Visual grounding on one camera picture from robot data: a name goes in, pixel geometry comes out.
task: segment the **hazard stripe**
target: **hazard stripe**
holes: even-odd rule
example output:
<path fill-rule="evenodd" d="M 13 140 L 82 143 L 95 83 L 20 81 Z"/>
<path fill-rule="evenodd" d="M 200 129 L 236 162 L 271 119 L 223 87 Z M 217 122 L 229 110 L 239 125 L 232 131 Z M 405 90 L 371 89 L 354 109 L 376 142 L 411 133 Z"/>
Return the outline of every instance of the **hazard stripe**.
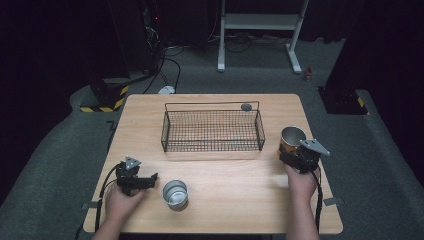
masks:
<path fill-rule="evenodd" d="M 364 111 L 364 114 L 366 115 L 370 115 L 370 112 L 368 111 L 368 109 L 365 107 L 365 102 L 364 100 L 362 100 L 362 98 L 358 97 L 358 103 L 359 106 L 362 108 L 362 110 Z"/>
<path fill-rule="evenodd" d="M 121 90 L 121 95 L 125 94 L 125 93 L 128 91 L 128 88 L 129 88 L 129 86 L 124 87 L 124 88 Z"/>
<path fill-rule="evenodd" d="M 362 108 L 365 106 L 365 103 L 362 100 L 362 98 L 358 98 L 358 103 L 359 103 L 359 106 L 361 106 Z"/>
<path fill-rule="evenodd" d="M 119 99 L 112 106 L 80 106 L 82 112 L 114 112 L 118 111 L 119 108 L 124 103 L 125 94 L 128 92 L 129 86 L 126 86 L 121 89 Z"/>

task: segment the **wire basket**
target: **wire basket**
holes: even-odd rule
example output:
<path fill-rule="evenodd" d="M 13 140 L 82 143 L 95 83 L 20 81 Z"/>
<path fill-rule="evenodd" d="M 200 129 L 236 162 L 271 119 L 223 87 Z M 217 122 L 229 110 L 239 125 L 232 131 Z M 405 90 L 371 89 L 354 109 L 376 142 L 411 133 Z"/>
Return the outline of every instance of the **wire basket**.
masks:
<path fill-rule="evenodd" d="M 161 142 L 164 152 L 261 151 L 259 102 L 166 103 Z"/>

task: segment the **metal cup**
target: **metal cup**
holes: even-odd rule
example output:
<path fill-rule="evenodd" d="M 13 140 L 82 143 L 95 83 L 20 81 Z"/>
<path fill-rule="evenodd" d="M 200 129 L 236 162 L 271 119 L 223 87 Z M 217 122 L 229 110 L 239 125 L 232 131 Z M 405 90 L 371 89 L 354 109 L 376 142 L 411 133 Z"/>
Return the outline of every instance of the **metal cup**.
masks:
<path fill-rule="evenodd" d="M 173 210 L 182 210 L 188 201 L 187 185 L 181 180 L 172 180 L 165 184 L 162 197 Z"/>
<path fill-rule="evenodd" d="M 306 140 L 306 134 L 296 126 L 289 126 L 281 131 L 280 145 L 286 152 L 295 153 L 300 146 L 300 140 Z"/>

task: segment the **human hand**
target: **human hand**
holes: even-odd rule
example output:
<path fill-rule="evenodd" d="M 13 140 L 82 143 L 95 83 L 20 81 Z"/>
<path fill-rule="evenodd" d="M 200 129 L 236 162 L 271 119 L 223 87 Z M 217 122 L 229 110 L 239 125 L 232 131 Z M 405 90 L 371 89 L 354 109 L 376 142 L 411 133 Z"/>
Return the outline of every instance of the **human hand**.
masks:
<path fill-rule="evenodd" d="M 286 167 L 287 176 L 289 178 L 289 188 L 292 201 L 303 202 L 309 204 L 314 195 L 317 183 L 312 176 L 311 172 L 305 174 L 297 173 L 291 166 L 284 164 Z M 320 170 L 317 168 L 315 171 L 317 179 L 320 177 Z"/>
<path fill-rule="evenodd" d="M 130 197 L 122 192 L 122 188 L 116 182 L 112 183 L 105 197 L 106 221 L 124 224 L 135 207 L 144 198 L 145 192 L 146 190 L 140 190 L 137 194 Z"/>

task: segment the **wire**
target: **wire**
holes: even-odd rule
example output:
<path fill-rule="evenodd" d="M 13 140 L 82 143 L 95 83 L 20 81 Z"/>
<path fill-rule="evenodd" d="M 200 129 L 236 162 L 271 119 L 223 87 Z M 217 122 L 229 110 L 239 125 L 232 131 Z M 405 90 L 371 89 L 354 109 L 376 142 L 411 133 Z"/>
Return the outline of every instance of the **wire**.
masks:
<path fill-rule="evenodd" d="M 117 181 L 117 179 L 114 179 L 114 180 L 112 180 L 112 181 L 108 182 L 108 183 L 106 184 L 105 188 L 107 188 L 107 187 L 108 187 L 111 183 L 116 182 L 116 181 Z"/>
<path fill-rule="evenodd" d="M 217 0 L 216 1 L 216 14 L 215 14 L 215 22 L 214 22 L 214 24 L 213 24 L 213 28 L 212 28 L 212 31 L 211 31 L 211 34 L 209 35 L 209 37 L 208 37 L 208 41 L 209 41 L 209 39 L 212 37 L 212 35 L 213 35 L 213 33 L 215 32 L 215 28 L 216 28 L 216 23 L 218 22 L 218 14 L 219 14 L 219 1 Z"/>
<path fill-rule="evenodd" d="M 240 7 L 240 0 L 239 0 L 239 1 L 238 1 L 238 3 L 237 3 L 237 7 L 236 7 L 236 11 L 235 11 L 236 13 L 238 13 L 238 10 L 239 10 L 238 8 L 239 8 L 239 7 Z"/>
<path fill-rule="evenodd" d="M 173 47 L 167 47 L 166 50 L 168 49 L 173 49 L 173 48 L 181 48 L 181 51 L 171 54 L 171 55 L 165 55 L 165 57 L 173 57 L 173 56 L 177 56 L 178 54 L 184 52 L 185 47 L 184 46 L 173 46 Z"/>
<path fill-rule="evenodd" d="M 146 76 L 142 76 L 133 80 L 130 80 L 128 82 L 124 82 L 124 83 L 108 83 L 106 84 L 108 87 L 126 87 L 129 86 L 131 84 L 137 83 L 137 82 L 141 82 L 144 81 L 146 79 L 149 79 L 152 76 L 152 73 L 150 73 L 149 75 Z"/>
<path fill-rule="evenodd" d="M 217 40 L 219 40 L 219 36 L 217 36 L 216 38 L 209 40 L 209 46 L 213 46 L 214 48 L 210 48 L 208 49 L 209 51 L 213 51 L 213 50 L 217 50 L 219 46 L 219 42 L 217 42 Z M 253 36 L 248 36 L 246 33 L 243 33 L 243 36 L 226 36 L 226 45 L 225 45 L 225 49 L 229 52 L 232 53 L 242 53 L 244 51 L 247 51 L 250 47 L 252 46 L 277 46 L 277 45 L 281 45 L 286 43 L 290 38 L 279 38 L 279 37 L 274 37 L 272 39 L 266 39 L 266 38 L 260 38 L 260 37 L 253 37 Z M 247 46 L 242 49 L 242 50 L 234 50 L 231 48 L 231 43 L 234 44 L 238 44 L 238 45 L 242 45 L 242 44 L 247 44 Z"/>
<path fill-rule="evenodd" d="M 77 232 L 75 233 L 75 237 L 74 237 L 75 240 L 79 239 L 79 234 L 81 233 L 83 225 L 84 225 L 84 221 L 82 221 L 82 223 L 80 224 L 80 226 L 77 229 Z"/>
<path fill-rule="evenodd" d="M 181 66 L 180 66 L 180 64 L 178 64 L 176 61 L 174 61 L 172 59 L 164 58 L 164 60 L 171 61 L 171 62 L 175 63 L 178 67 L 178 76 L 177 76 L 177 80 L 175 80 L 175 86 L 174 86 L 174 94 L 176 94 L 177 93 L 178 81 L 180 80 Z"/>
<path fill-rule="evenodd" d="M 164 49 L 164 51 L 163 51 L 163 53 L 162 53 L 162 58 L 160 58 L 160 59 L 162 59 L 162 62 L 160 63 L 160 66 L 159 66 L 159 68 L 158 68 L 158 70 L 157 70 L 157 72 L 156 72 L 156 74 L 155 74 L 155 76 L 152 78 L 152 80 L 150 81 L 150 83 L 149 83 L 149 85 L 147 86 L 147 88 L 144 90 L 144 92 L 143 92 L 143 94 L 145 94 L 146 92 L 147 92 L 147 90 L 149 90 L 149 88 L 152 86 L 152 84 L 153 84 L 153 82 L 155 81 L 155 79 L 158 77 L 158 75 L 160 74 L 160 72 L 161 72 L 161 70 L 162 70 L 162 66 L 163 66 L 163 62 L 164 62 L 164 60 L 163 60 L 163 58 L 165 57 L 165 55 L 166 55 L 166 48 Z"/>
<path fill-rule="evenodd" d="M 166 77 L 166 75 L 162 71 L 160 71 L 160 75 L 162 76 L 165 86 L 169 86 L 168 78 Z"/>
<path fill-rule="evenodd" d="M 105 194 L 106 187 L 110 184 L 110 182 L 108 183 L 107 180 L 109 179 L 110 175 L 113 173 L 113 171 L 115 171 L 115 169 L 118 166 L 119 166 L 119 164 L 115 165 L 112 168 L 112 170 L 110 170 L 110 172 L 107 174 L 105 181 L 103 182 L 103 186 L 100 190 L 99 201 L 97 202 L 96 222 L 95 222 L 95 229 L 94 229 L 94 231 L 96 231 L 96 232 L 97 232 L 97 230 L 99 230 L 99 226 L 100 226 L 100 214 L 102 212 L 103 195 Z"/>
<path fill-rule="evenodd" d="M 215 36 L 214 38 L 209 39 L 209 40 L 208 40 L 208 43 L 209 43 L 209 44 L 211 44 L 211 43 L 213 43 L 213 42 L 218 41 L 219 39 L 220 39 L 220 37 L 219 37 L 219 36 Z"/>
<path fill-rule="evenodd" d="M 151 27 L 146 27 L 146 33 L 147 33 L 147 43 L 149 44 L 149 47 L 150 47 L 150 54 L 153 54 L 159 42 L 159 35 L 156 32 L 156 30 L 154 30 Z"/>
<path fill-rule="evenodd" d="M 107 144 L 107 148 L 106 148 L 106 152 L 109 152 L 110 146 L 112 145 L 113 137 L 115 136 L 116 127 L 114 127 L 115 121 L 106 121 L 106 123 L 110 123 L 109 131 L 112 131 L 112 133 L 110 134 L 110 137 L 109 137 L 109 142 Z"/>
<path fill-rule="evenodd" d="M 320 222 L 320 217 L 321 217 L 323 194 L 322 194 L 322 187 L 321 187 L 321 168 L 319 166 L 318 166 L 318 170 L 320 172 L 319 180 L 318 180 L 317 176 L 315 175 L 314 171 L 312 169 L 309 169 L 309 171 L 312 173 L 312 176 L 314 177 L 315 182 L 317 183 L 317 186 L 318 186 L 318 200 L 317 200 L 317 209 L 316 209 L 316 212 L 315 212 L 315 224 L 317 226 L 317 230 L 318 230 L 318 233 L 319 233 L 319 222 Z"/>

